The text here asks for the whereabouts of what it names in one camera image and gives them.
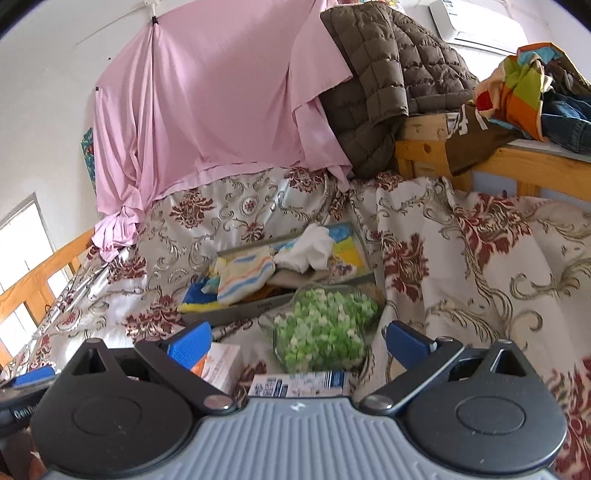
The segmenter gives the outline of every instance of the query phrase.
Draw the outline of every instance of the white wall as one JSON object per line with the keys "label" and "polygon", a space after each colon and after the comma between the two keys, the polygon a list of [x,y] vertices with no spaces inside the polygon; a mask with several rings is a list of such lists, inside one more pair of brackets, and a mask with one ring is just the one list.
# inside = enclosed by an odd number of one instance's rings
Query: white wall
{"label": "white wall", "polygon": [[[164,0],[161,12],[188,0]],[[150,18],[142,10],[77,45],[138,0],[45,0],[0,40],[0,219],[37,193],[60,248],[98,219],[80,142],[109,58]]]}
{"label": "white wall", "polygon": [[538,0],[554,43],[562,48],[585,78],[591,78],[591,33],[553,0]]}
{"label": "white wall", "polygon": [[[428,5],[433,0],[402,0],[407,15],[411,16],[423,27],[437,34]],[[518,21],[525,31],[529,42],[551,41],[552,35],[544,15],[538,7],[537,0],[511,0],[506,7],[501,0],[465,0],[481,7],[488,8],[502,15],[511,16]],[[474,48],[454,46],[462,55],[470,71],[480,80],[490,76],[492,71],[504,58],[502,55],[475,50]]]}

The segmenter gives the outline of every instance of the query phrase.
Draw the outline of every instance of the air conditioner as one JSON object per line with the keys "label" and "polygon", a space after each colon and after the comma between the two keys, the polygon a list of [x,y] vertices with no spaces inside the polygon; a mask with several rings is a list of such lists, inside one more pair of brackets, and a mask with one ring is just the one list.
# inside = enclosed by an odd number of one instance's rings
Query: air conditioner
{"label": "air conditioner", "polygon": [[439,36],[448,43],[514,54],[527,45],[521,25],[512,18],[460,0],[436,0],[429,5]]}

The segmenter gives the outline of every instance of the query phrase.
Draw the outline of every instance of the green plastic bag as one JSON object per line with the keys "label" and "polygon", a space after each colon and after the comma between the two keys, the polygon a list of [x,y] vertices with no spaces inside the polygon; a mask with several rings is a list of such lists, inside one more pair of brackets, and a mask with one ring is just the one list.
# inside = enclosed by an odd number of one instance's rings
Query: green plastic bag
{"label": "green plastic bag", "polygon": [[350,370],[365,359],[363,334],[379,310],[353,287],[309,284],[259,324],[288,373]]}

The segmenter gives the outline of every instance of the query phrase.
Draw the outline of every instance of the white tissue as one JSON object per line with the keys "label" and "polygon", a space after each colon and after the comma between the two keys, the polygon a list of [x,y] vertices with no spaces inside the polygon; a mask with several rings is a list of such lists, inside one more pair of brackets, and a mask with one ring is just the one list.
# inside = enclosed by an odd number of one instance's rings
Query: white tissue
{"label": "white tissue", "polygon": [[314,270],[328,269],[329,258],[335,241],[326,227],[312,223],[295,241],[290,249],[282,248],[273,262],[275,267],[305,273],[310,267]]}

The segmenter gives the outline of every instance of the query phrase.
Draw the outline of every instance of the gray platform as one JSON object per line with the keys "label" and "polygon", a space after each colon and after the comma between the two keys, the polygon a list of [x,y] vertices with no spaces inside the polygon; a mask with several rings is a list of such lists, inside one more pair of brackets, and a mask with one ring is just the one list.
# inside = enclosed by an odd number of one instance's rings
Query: gray platform
{"label": "gray platform", "polygon": [[[483,461],[494,461],[486,458]],[[417,452],[395,421],[345,398],[253,398],[210,417],[187,447],[134,480],[467,480]],[[522,480],[555,479],[539,471]],[[50,472],[44,480],[69,480]]]}

